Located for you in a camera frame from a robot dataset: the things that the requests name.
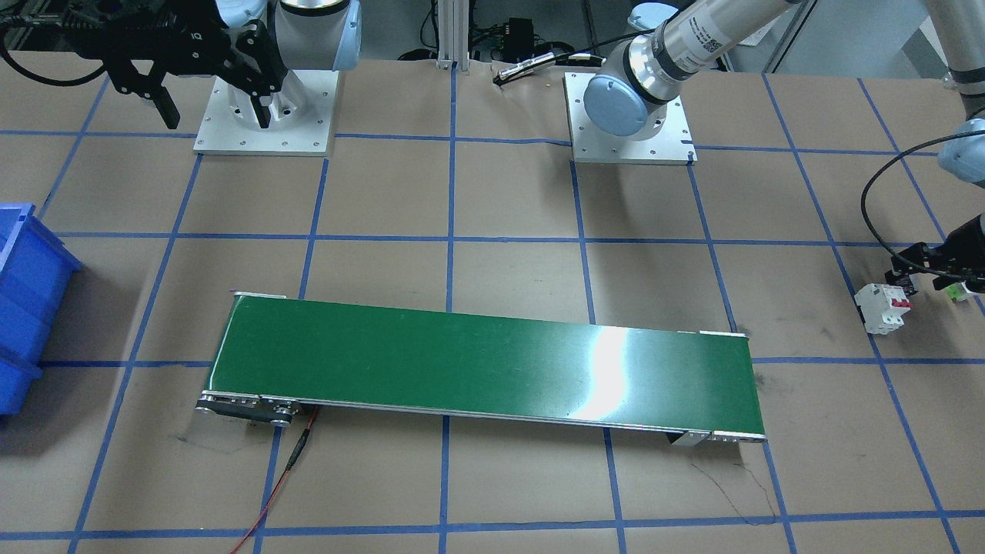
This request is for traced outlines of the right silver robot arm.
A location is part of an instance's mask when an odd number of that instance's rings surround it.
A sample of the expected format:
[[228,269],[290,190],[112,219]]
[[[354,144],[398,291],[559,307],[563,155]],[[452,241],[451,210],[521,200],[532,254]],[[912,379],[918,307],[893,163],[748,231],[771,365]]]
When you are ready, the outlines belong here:
[[169,129],[179,110],[166,75],[215,76],[244,94],[268,128],[299,70],[348,71],[359,60],[359,1],[73,1],[61,28],[74,52],[101,61],[121,94],[147,99]]

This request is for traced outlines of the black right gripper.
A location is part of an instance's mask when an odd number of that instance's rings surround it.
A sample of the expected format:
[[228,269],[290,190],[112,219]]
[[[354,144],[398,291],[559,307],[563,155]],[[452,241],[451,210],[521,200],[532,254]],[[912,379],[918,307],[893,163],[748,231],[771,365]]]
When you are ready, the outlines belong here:
[[147,98],[170,130],[177,129],[182,116],[163,85],[166,75],[221,77],[251,95],[258,126],[268,129],[270,94],[282,90],[288,73],[274,36],[257,18],[233,28],[210,18],[78,20],[77,53],[101,61],[121,94]]

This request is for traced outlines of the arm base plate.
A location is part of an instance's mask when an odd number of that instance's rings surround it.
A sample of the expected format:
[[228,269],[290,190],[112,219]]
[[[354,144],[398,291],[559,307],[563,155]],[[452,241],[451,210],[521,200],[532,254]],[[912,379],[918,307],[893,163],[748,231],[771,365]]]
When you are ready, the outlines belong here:
[[576,162],[689,165],[697,161],[683,101],[652,108],[609,75],[564,73]]
[[335,71],[299,70],[282,90],[261,98],[269,123],[263,127],[246,92],[215,79],[193,150],[202,155],[309,155],[329,148],[340,84]]

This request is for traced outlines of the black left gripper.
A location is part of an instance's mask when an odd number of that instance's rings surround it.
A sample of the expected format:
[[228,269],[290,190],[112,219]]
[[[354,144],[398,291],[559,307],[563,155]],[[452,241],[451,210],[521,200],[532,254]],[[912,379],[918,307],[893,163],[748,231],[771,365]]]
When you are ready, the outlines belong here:
[[911,275],[939,271],[950,276],[933,278],[932,285],[937,291],[947,286],[963,283],[973,293],[983,293],[984,277],[984,235],[983,217],[976,216],[957,230],[947,235],[942,245],[934,248],[928,243],[918,242],[909,248],[900,250],[891,257],[893,269],[884,273],[886,284],[904,288],[907,295],[918,291]]

